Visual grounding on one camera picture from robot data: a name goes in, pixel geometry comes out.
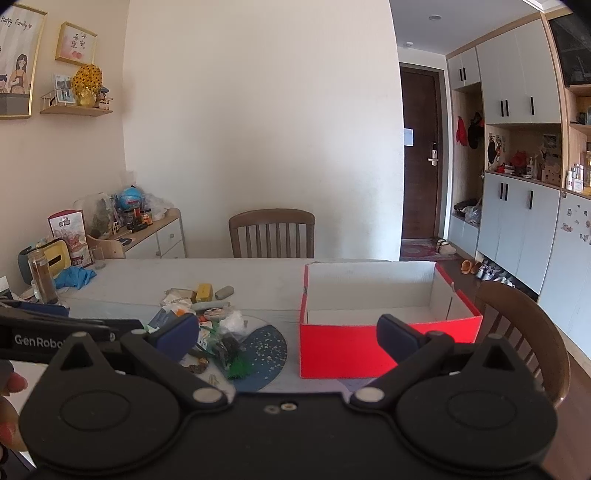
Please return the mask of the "person left hand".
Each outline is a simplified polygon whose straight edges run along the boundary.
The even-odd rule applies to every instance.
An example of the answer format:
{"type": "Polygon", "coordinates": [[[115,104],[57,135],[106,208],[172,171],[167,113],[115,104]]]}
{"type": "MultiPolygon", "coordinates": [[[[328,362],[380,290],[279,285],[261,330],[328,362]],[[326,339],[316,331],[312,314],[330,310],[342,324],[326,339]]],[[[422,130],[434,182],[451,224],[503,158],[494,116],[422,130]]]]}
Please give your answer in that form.
{"type": "Polygon", "coordinates": [[[24,452],[27,447],[19,430],[19,414],[8,400],[11,394],[24,391],[28,387],[27,380],[14,371],[9,361],[1,361],[1,406],[0,406],[0,437],[5,447],[24,452]]]}

